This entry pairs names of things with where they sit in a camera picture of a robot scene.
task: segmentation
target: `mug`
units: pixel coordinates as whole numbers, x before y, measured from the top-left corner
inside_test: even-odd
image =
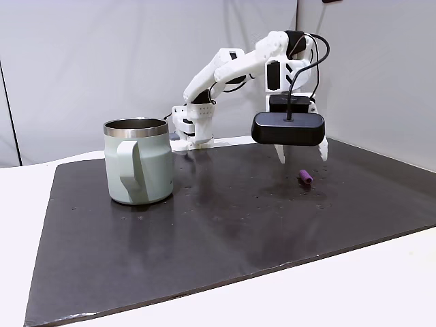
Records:
[[[104,124],[104,159],[113,200],[148,204],[172,193],[174,164],[165,120],[108,121]]]

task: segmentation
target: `small purple cylinder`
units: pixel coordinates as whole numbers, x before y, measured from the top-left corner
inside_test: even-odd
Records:
[[[309,173],[304,169],[300,170],[300,178],[306,184],[310,184],[313,181],[313,178],[311,177],[311,175],[309,175]]]

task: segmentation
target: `stainless steel rim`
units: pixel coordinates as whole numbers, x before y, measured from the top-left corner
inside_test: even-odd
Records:
[[[104,123],[103,129],[114,138],[148,138],[168,133],[168,123],[154,118],[117,119]]]

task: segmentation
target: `dark work surface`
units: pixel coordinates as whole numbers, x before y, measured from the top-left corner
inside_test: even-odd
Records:
[[[260,144],[174,153],[173,195],[139,207],[109,198],[104,160],[59,166],[25,326],[150,305],[436,223],[436,174],[335,141],[326,163],[317,148],[285,152],[285,165]]]

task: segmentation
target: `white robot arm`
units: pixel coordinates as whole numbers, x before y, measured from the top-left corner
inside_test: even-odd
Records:
[[[187,142],[188,149],[209,147],[213,142],[212,118],[216,103],[213,99],[225,91],[226,86],[233,85],[234,88],[235,84],[246,83],[247,79],[263,73],[266,111],[274,109],[277,102],[281,102],[283,107],[283,94],[288,92],[296,73],[311,64],[312,47],[312,38],[303,32],[272,31],[256,43],[254,51],[247,54],[237,48],[220,49],[185,89],[183,98],[186,104],[173,107],[172,120],[176,133]],[[293,59],[297,53],[300,59]],[[310,77],[310,69],[300,72],[294,81],[294,90],[299,90]]]

